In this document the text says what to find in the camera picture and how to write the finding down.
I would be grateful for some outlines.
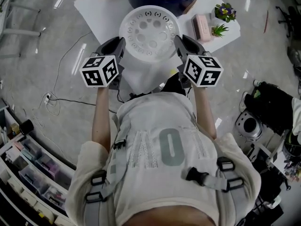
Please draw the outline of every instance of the white cloth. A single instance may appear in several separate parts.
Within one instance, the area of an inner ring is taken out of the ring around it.
[[[217,170],[215,147],[194,125],[189,99],[176,93],[150,94],[125,103],[117,116],[121,124],[131,120],[127,171],[113,194],[117,225],[135,213],[167,205],[192,206],[219,225],[215,191],[184,180],[192,166],[212,176]],[[231,134],[218,142],[247,184],[250,211],[259,193],[260,176]],[[65,205],[68,216],[77,225],[84,225],[84,196],[91,189],[92,175],[105,166],[106,158],[107,152],[98,143],[83,145]],[[222,220],[222,226],[234,225],[235,215]]]
[[[298,136],[297,140],[301,144],[301,100],[297,98],[292,99],[293,108],[293,130],[294,136]]]

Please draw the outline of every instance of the white bowl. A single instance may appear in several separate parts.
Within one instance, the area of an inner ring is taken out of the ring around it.
[[[134,9],[123,19],[119,37],[126,39],[126,50],[147,63],[168,60],[175,54],[174,38],[182,37],[177,18],[159,6]]]

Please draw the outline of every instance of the purple flower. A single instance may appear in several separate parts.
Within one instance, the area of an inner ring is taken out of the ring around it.
[[[222,15],[226,15],[226,14],[230,15],[231,14],[231,9],[230,8],[226,8],[224,6],[221,6],[220,7],[220,13]]]

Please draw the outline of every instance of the small succulent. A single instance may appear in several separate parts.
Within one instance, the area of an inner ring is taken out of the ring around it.
[[[224,24],[222,25],[217,25],[215,27],[211,28],[211,33],[215,37],[223,37],[223,33],[229,31],[229,28],[226,27]]]
[[[230,22],[236,19],[236,11],[229,3],[222,3],[221,5],[216,4],[214,8],[215,17],[225,21]]]

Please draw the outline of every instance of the marble floor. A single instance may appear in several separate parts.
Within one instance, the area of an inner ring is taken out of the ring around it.
[[[94,107],[61,101],[46,108],[42,98],[51,91],[58,98],[95,103],[96,89],[85,87],[77,67],[97,49],[99,42],[74,7],[75,0],[16,1],[40,8],[41,12],[14,8],[9,19],[11,27],[42,31],[42,35],[1,38],[0,54],[22,54],[20,58],[0,60],[4,83],[1,96],[10,106],[15,105],[20,121],[35,122],[34,133],[40,141],[76,164],[81,144],[91,138]],[[233,132],[239,101],[244,91],[252,90],[253,79],[277,84],[288,94],[298,96],[298,80],[286,55],[286,31],[277,22],[281,16],[275,6],[283,6],[281,0],[223,1],[237,10],[241,37],[213,53],[224,66],[218,86],[208,89],[218,136]],[[269,23],[263,33],[268,10]],[[122,98],[126,99],[129,93],[128,88],[121,88]],[[110,108],[116,111],[120,105],[116,92],[110,91]]]

